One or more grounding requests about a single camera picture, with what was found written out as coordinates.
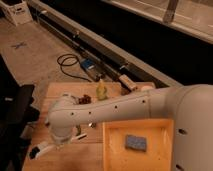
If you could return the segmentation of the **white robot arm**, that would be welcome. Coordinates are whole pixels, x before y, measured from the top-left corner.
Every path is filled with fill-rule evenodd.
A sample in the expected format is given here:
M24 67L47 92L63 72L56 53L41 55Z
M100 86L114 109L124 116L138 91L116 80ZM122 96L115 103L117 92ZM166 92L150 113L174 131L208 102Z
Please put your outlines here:
M171 171L213 171L213 85L151 89L83 105L65 96L48 113L57 144L70 140L76 125L136 119L174 121Z

